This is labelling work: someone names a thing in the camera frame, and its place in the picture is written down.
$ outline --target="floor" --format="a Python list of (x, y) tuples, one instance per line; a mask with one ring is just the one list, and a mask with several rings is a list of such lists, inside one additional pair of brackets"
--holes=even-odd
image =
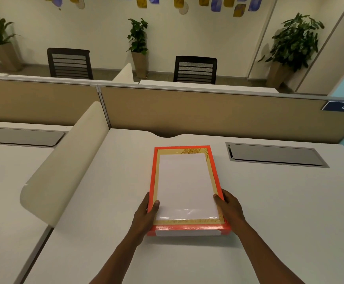
[[(94, 79), (100, 79), (105, 81), (112, 81), (113, 78), (118, 74), (119, 70), (105, 70), (105, 69), (93, 69)], [(18, 72), (8, 72), (0, 64), (0, 73), (10, 73), (14, 75), (26, 75), (26, 76), (44, 76), (49, 77), (50, 71), (47, 65), (25, 65), (21, 71)], [(173, 73), (157, 73), (150, 72), (147, 79), (153, 81), (173, 81)], [(138, 82), (138, 79), (134, 73), (134, 81)], [(235, 77), (223, 77), (217, 76), (217, 85), (239, 85), (246, 87), (265, 87), (266, 81), (248, 81), (245, 78), (235, 78)], [(292, 93), (286, 85), (282, 85), (278, 91), (280, 93)]]

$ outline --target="box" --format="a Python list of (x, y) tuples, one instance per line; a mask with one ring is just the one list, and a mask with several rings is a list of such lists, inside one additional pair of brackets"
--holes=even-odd
[(155, 147), (148, 210), (160, 207), (147, 235), (229, 234), (214, 193), (223, 199), (210, 146)]

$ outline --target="hand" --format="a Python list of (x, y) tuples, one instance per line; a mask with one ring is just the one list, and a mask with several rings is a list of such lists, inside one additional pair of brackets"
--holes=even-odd
[(231, 226), (231, 230), (237, 234), (239, 225), (245, 222), (242, 206), (238, 199), (230, 192), (222, 189), (225, 201), (223, 201), (217, 194), (214, 194), (214, 201), (222, 210), (224, 217), (227, 219)]
[(150, 212), (147, 213), (148, 202), (150, 198), (150, 193), (147, 192), (141, 205), (134, 214), (134, 219), (131, 223), (131, 227), (127, 235), (135, 240), (136, 245), (139, 245), (143, 241), (143, 237), (149, 232), (152, 227), (153, 220), (155, 219), (156, 213), (159, 210), (160, 202), (155, 201)]

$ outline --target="office chair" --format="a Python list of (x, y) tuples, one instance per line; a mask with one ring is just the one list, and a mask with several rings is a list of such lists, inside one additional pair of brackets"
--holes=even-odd
[(93, 79), (88, 50), (48, 48), (47, 57), (53, 78)]
[(207, 57), (176, 56), (174, 82), (215, 84), (217, 59)]

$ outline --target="tall tapered planter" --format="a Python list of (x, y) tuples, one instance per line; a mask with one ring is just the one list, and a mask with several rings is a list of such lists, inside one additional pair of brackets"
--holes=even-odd
[(267, 87), (278, 89), (283, 81), (293, 75), (293, 70), (287, 65), (279, 62), (272, 62), (267, 78)]
[(133, 56), (136, 77), (140, 79), (147, 78), (148, 75), (148, 54), (143, 55), (140, 52), (131, 52)]
[(19, 71), (22, 68), (12, 43), (0, 45), (0, 62), (8, 71)]

